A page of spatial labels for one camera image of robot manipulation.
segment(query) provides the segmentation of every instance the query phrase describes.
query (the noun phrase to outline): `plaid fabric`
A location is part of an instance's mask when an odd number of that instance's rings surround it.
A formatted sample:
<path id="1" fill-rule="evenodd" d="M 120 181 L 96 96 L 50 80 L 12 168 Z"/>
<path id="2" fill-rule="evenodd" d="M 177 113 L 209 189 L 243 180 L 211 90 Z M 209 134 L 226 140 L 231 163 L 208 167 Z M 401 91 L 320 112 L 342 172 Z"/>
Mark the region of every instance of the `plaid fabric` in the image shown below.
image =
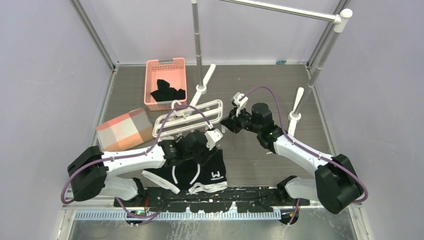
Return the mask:
<path id="1" fill-rule="evenodd" d="M 153 139 L 153 126 L 144 108 L 139 108 L 96 127 L 103 151 L 119 152 Z"/>

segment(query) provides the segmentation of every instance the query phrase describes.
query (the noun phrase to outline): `purple cable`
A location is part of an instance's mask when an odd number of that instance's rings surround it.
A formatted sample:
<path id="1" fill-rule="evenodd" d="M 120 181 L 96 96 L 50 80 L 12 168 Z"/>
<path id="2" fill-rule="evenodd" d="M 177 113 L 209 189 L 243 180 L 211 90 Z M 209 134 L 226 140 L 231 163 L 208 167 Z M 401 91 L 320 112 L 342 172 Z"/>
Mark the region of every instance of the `purple cable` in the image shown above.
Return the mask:
<path id="1" fill-rule="evenodd" d="M 304 150 L 305 152 L 307 152 L 307 153 L 309 153 L 309 154 L 311 154 L 312 156 L 314 156 L 314 157 L 317 157 L 317 158 L 319 158 L 319 159 L 321 159 L 321 160 L 324 160 L 324 161 L 326 161 L 326 162 L 328 162 L 328 163 L 330 163 L 330 164 L 332 164 L 332 165 L 334 165 L 334 166 L 336 166 L 337 168 L 339 168 L 340 170 L 342 170 L 343 172 L 345 172 L 347 175 L 349 175 L 351 178 L 353 178 L 361 187 L 362 187 L 362 189 L 363 189 L 363 198 L 361 198 L 361 199 L 359 199 L 359 200 L 355 200 L 355 201 L 353 201 L 353 203 L 362 203 L 363 201 L 365 201 L 365 200 L 367 200 L 368 199 L 368 189 L 367 189 L 367 187 L 365 186 L 365 184 L 355 175 L 355 174 L 353 174 L 351 171 L 349 171 L 349 170 L 347 170 L 345 167 L 343 167 L 342 165 L 340 165 L 340 164 L 338 164 L 337 162 L 335 162 L 335 161 L 333 161 L 332 159 L 329 159 L 329 158 L 326 158 L 326 157 L 323 157 L 323 156 L 320 156 L 317 152 L 314 152 L 314 151 L 312 151 L 312 150 L 309 150 L 308 148 L 306 148 L 306 147 L 304 147 L 303 145 L 301 145 L 301 144 L 299 144 L 299 143 L 297 143 L 296 141 L 293 141 L 293 139 L 286 133 L 286 131 L 284 130 L 284 124 L 283 124 L 283 118 L 281 117 L 281 110 L 280 110 L 280 104 L 279 104 L 279 102 L 278 102 L 278 100 L 277 100 L 277 97 L 276 97 L 276 95 L 274 94 L 274 92 L 273 92 L 273 90 L 272 89 L 270 89 L 269 87 L 267 87 L 267 86 L 263 86 L 263 85 L 260 85 L 260 86 L 256 86 L 256 87 L 254 87 L 254 88 L 252 88 L 250 91 L 248 91 L 243 97 L 241 97 L 240 98 L 240 100 L 242 100 L 242 99 L 244 99 L 245 97 L 247 97 L 251 92 L 253 92 L 253 91 L 255 91 L 256 89 L 259 89 L 259 88 L 264 88 L 264 89 L 267 89 L 271 94 L 272 94 L 272 96 L 274 97 L 274 100 L 275 100 L 275 103 L 277 104 L 277 110 L 278 110 L 278 117 L 279 117 L 279 124 L 280 124 L 280 126 L 281 126 L 281 128 L 283 129 L 283 131 L 282 131 L 282 133 L 284 134 L 284 136 L 291 142 L 291 143 L 293 143 L 294 145 L 296 145 L 297 147 L 299 147 L 300 149 L 302 149 L 302 150 Z"/>
<path id="2" fill-rule="evenodd" d="M 162 131 L 164 130 L 165 127 L 165 123 L 168 121 L 169 117 L 171 116 L 171 114 L 176 110 L 176 109 L 180 109 L 180 108 L 191 108 L 193 110 L 195 110 L 196 112 L 198 112 L 207 122 L 208 125 L 211 125 L 211 122 L 208 120 L 208 118 L 203 114 L 203 112 L 201 112 L 199 109 L 195 108 L 194 106 L 191 105 L 187 105 L 187 104 L 180 104 L 175 106 L 173 109 L 171 109 L 171 111 L 169 111 L 169 113 L 166 115 L 165 119 L 162 122 L 162 125 L 160 126 L 159 132 L 157 133 L 157 137 L 156 140 L 154 141 L 153 145 L 150 146 L 146 151 L 141 152 L 141 153 L 135 153 L 135 154 L 129 154 L 129 155 L 123 155 L 123 156 L 116 156 L 116 157 L 107 157 L 107 158 L 102 158 L 102 159 L 98 159 L 95 161 L 92 161 L 90 163 L 85 164 L 84 166 L 78 168 L 73 174 L 71 174 L 71 176 L 69 177 L 69 179 L 66 181 L 65 186 L 63 186 L 62 192 L 60 193 L 60 200 L 63 204 L 70 204 L 74 201 L 74 199 L 71 199 L 69 201 L 67 201 L 65 199 L 65 194 L 68 190 L 69 184 L 72 182 L 72 180 L 75 178 L 75 176 L 77 176 L 80 172 L 82 172 L 83 170 L 85 170 L 88 167 L 91 167 L 93 165 L 102 163 L 102 162 L 106 162 L 106 161 L 110 161 L 110 160 L 118 160 L 118 159 L 128 159 L 128 158 L 135 158 L 135 157 L 140 157 L 143 156 L 147 153 L 149 153 L 155 146 L 156 144 L 158 144 L 159 141 L 159 137 L 161 136 Z M 146 221 L 143 221 L 141 223 L 141 225 L 144 224 L 148 224 L 150 221 L 152 221 L 155 217 L 157 217 L 161 211 L 158 211 L 150 216 L 137 216 L 132 214 L 130 211 L 128 211 L 128 209 L 125 208 L 125 206 L 122 204 L 122 201 L 120 198 L 116 197 L 116 201 L 119 203 L 119 205 L 122 207 L 122 209 L 131 217 L 133 218 L 137 218 L 137 219 L 148 219 Z"/>
<path id="3" fill-rule="evenodd" d="M 298 198 L 297 201 L 296 201 L 296 205 L 294 206 L 293 216 L 291 216 L 290 221 L 288 221 L 288 223 L 287 223 L 288 227 L 290 227 L 290 224 L 292 224 L 293 219 L 295 219 L 295 215 L 298 213 L 300 203 L 301 203 L 301 199 Z"/>

